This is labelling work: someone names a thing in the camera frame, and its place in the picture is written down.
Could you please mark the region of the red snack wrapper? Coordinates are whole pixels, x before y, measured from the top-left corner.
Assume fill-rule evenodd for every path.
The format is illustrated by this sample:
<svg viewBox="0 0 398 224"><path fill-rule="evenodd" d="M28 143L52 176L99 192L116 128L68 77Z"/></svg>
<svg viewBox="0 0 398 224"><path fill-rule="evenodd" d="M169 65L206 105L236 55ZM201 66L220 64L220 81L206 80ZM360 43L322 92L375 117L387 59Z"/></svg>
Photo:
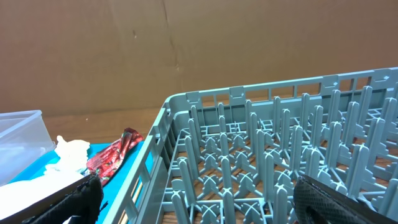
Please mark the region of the red snack wrapper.
<svg viewBox="0 0 398 224"><path fill-rule="evenodd" d="M118 140L87 161L86 167L90 174L97 175L101 185L105 186L122 166L128 152L143 139L143 136L135 129L126 128Z"/></svg>

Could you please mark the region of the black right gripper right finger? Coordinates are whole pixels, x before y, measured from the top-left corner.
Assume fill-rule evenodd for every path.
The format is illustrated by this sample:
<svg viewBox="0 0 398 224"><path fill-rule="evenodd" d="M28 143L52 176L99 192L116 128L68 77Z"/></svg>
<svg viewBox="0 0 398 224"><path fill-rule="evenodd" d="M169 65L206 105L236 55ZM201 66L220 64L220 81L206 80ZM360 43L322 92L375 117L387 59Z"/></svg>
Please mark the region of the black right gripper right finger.
<svg viewBox="0 0 398 224"><path fill-rule="evenodd" d="M307 175L301 175L296 181L294 212L300 224L397 224L364 202L349 198Z"/></svg>

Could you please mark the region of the white napkin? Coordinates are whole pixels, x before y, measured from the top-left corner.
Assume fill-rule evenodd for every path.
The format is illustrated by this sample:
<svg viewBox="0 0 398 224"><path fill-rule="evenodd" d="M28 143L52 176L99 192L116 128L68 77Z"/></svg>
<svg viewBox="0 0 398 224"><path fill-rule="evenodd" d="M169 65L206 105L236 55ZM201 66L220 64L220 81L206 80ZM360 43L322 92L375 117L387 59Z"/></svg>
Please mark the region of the white napkin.
<svg viewBox="0 0 398 224"><path fill-rule="evenodd" d="M20 212L83 178L90 143L84 140L67 142L62 136L58 136L57 141L55 153L60 159L46 165L43 175L1 187L1 219Z"/></svg>

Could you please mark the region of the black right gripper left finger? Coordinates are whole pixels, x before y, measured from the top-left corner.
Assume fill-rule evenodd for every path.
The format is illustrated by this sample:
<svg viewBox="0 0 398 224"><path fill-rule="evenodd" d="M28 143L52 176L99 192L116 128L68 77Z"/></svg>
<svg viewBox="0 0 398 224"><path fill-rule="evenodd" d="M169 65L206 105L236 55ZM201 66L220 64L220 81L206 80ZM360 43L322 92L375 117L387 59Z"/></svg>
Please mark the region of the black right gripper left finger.
<svg viewBox="0 0 398 224"><path fill-rule="evenodd" d="M100 214L103 187L98 176L92 175L72 193L40 215L25 219L23 224L57 224L71 218L72 223L95 224Z"/></svg>

